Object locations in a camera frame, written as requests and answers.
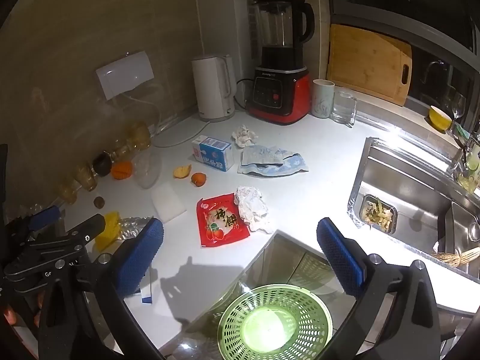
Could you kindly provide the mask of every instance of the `cutting board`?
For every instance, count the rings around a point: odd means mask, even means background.
[[[412,48],[397,39],[332,24],[327,79],[403,106],[410,88]]]

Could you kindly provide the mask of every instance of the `red snack package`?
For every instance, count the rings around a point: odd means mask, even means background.
[[[197,203],[198,228],[202,246],[215,247],[240,241],[250,235],[233,202],[234,194],[217,196]]]

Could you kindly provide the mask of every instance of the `yellow cloth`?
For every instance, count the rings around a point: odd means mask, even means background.
[[[98,251],[104,250],[108,245],[115,241],[120,233],[120,214],[118,211],[112,211],[104,215],[105,230],[95,237],[95,246]]]

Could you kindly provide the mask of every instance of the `green plastic basket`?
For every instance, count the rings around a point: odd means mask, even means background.
[[[238,297],[218,325],[225,360],[313,360],[332,337],[326,305],[291,285],[268,285]]]

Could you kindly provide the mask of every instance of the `blender control panel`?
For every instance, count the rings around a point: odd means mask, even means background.
[[[282,107],[282,82],[277,79],[257,77],[253,101],[270,108]]]

